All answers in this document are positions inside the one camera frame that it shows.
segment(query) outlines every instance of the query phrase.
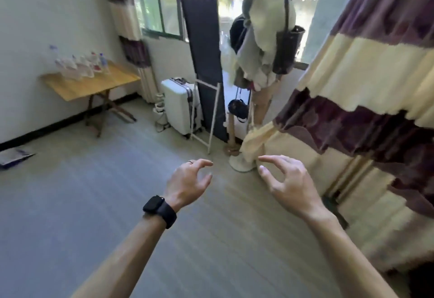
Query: black smartwatch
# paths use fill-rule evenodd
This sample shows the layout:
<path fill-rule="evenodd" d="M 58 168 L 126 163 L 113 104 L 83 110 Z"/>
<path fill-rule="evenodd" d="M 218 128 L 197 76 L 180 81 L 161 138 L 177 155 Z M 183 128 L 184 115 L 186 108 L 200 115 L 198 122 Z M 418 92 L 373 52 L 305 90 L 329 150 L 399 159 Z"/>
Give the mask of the black smartwatch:
<path fill-rule="evenodd" d="M 164 197 L 158 195 L 149 199 L 143 207 L 143 212 L 159 215 L 166 222 L 166 229 L 171 228 L 176 220 L 176 212 L 166 203 Z"/>

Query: gray floor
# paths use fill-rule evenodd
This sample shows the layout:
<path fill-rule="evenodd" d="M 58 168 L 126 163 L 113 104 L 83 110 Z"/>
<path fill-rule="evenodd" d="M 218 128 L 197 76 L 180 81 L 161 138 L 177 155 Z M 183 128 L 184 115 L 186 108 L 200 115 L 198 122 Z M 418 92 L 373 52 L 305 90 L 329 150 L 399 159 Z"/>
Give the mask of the gray floor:
<path fill-rule="evenodd" d="M 0 173 L 2 297 L 68 297 L 122 241 L 147 199 L 205 147 L 156 133 L 151 108 L 125 105 L 100 139 L 83 123 L 29 145 L 38 153 Z M 133 297 L 340 297 L 306 226 L 285 213 L 256 172 L 234 172 L 214 140 L 214 179 L 159 242 Z"/>

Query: right hand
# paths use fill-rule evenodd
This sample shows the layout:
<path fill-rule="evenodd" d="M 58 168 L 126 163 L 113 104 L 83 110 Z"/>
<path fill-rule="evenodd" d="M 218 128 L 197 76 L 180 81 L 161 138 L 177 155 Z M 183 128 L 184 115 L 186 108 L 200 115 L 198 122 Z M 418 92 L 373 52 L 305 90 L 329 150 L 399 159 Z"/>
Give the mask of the right hand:
<path fill-rule="evenodd" d="M 284 182 L 279 182 L 266 167 L 259 167 L 259 174 L 267 183 L 271 194 L 286 210 L 306 221 L 330 213 L 299 160 L 285 155 L 263 155 L 258 160 L 273 163 L 285 175 Z"/>

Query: black baseboard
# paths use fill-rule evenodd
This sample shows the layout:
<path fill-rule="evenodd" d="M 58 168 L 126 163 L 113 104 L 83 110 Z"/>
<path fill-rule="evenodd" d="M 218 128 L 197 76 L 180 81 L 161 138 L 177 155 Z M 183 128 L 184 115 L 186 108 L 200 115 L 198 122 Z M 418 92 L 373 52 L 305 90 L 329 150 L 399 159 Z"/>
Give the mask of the black baseboard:
<path fill-rule="evenodd" d="M 134 100 L 138 97 L 140 97 L 139 94 L 137 92 L 134 92 L 134 93 L 128 94 L 126 96 L 123 96 L 119 99 L 116 99 L 116 100 L 114 100 L 114 102 L 117 105 L 120 105 L 122 103 L 126 103 L 128 101 Z M 92 115 L 101 113 L 101 111 L 102 111 L 102 106 L 97 106 L 97 107 L 90 110 L 90 115 L 92 116 Z M 62 129 L 68 125 L 80 122 L 80 121 L 84 120 L 85 114 L 86 114 L 86 111 L 81 112 L 79 114 L 68 117 L 67 119 L 58 121 L 56 123 L 45 126 L 41 129 L 26 133 L 25 135 L 22 135 L 20 137 L 3 142 L 0 144 L 0 152 L 5 150 L 5 149 L 9 149 L 9 148 L 13 148 L 13 147 L 27 144 L 28 142 L 30 142 L 32 140 L 35 140 L 37 138 L 48 135 L 49 133 L 52 133 L 52 132 L 57 131 L 59 129 Z"/>

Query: suitcase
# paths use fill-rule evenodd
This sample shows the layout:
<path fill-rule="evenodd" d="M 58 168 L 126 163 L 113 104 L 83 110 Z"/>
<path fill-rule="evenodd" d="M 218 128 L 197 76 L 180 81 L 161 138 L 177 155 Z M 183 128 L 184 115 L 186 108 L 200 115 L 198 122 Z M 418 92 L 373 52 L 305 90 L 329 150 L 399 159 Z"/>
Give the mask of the suitcase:
<path fill-rule="evenodd" d="M 194 131 L 201 127 L 203 119 L 197 87 L 179 77 L 162 81 L 161 87 L 165 94 L 167 120 L 181 135 L 189 137 L 193 107 L 195 107 Z M 195 93 L 195 105 L 193 105 L 193 93 Z"/>

